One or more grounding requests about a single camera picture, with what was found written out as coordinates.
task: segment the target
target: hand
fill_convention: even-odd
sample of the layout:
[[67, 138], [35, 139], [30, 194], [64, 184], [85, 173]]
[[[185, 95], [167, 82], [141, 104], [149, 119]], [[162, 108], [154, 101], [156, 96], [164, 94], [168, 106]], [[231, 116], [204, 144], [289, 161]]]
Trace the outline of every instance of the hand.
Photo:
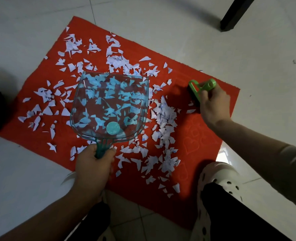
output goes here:
[[230, 119], [230, 96], [217, 84], [208, 91], [199, 91], [200, 113], [206, 125], [215, 130], [218, 124]]
[[110, 173], [113, 172], [111, 163], [114, 161], [116, 149], [108, 149], [101, 159], [96, 159], [97, 144], [91, 144], [77, 158], [76, 179], [71, 191], [84, 195], [93, 201], [101, 195]]

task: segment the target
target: right hand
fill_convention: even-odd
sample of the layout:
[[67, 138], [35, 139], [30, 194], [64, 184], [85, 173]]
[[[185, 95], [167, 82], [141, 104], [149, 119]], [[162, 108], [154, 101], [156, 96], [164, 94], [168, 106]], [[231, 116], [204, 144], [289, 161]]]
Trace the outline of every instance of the right hand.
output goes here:
[[230, 119], [230, 96], [217, 84], [210, 91], [199, 91], [200, 113], [206, 125], [214, 130], [223, 121]]

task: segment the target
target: dustpan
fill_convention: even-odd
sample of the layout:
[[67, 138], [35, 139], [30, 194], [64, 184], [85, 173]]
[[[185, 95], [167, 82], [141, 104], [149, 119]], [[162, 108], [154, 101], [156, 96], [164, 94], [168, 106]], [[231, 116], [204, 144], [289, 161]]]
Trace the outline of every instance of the dustpan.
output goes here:
[[113, 143], [129, 141], [144, 129], [149, 81], [141, 76], [83, 72], [70, 115], [78, 136], [97, 143], [101, 158]]

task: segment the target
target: green brush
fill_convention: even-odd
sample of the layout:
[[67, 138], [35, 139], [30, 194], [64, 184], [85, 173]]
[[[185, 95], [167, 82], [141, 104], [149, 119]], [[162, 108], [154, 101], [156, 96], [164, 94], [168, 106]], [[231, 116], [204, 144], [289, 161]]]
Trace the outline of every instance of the green brush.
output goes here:
[[199, 91], [200, 90], [206, 90], [206, 91], [210, 91], [213, 88], [216, 87], [216, 81], [214, 79], [210, 79], [208, 80], [202, 87], [199, 86], [199, 83], [196, 80], [191, 80], [188, 83], [188, 91], [190, 93], [190, 96], [192, 97], [192, 99], [194, 100], [194, 104], [195, 106], [197, 106], [198, 108], [200, 107], [200, 98], [199, 98]]

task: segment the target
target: black furniture leg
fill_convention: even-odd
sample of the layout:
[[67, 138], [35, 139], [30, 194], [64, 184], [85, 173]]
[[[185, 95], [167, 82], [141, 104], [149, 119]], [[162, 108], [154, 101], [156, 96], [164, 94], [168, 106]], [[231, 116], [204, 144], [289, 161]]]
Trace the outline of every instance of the black furniture leg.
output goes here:
[[224, 18], [220, 22], [222, 31], [229, 31], [235, 27], [254, 0], [234, 0]]

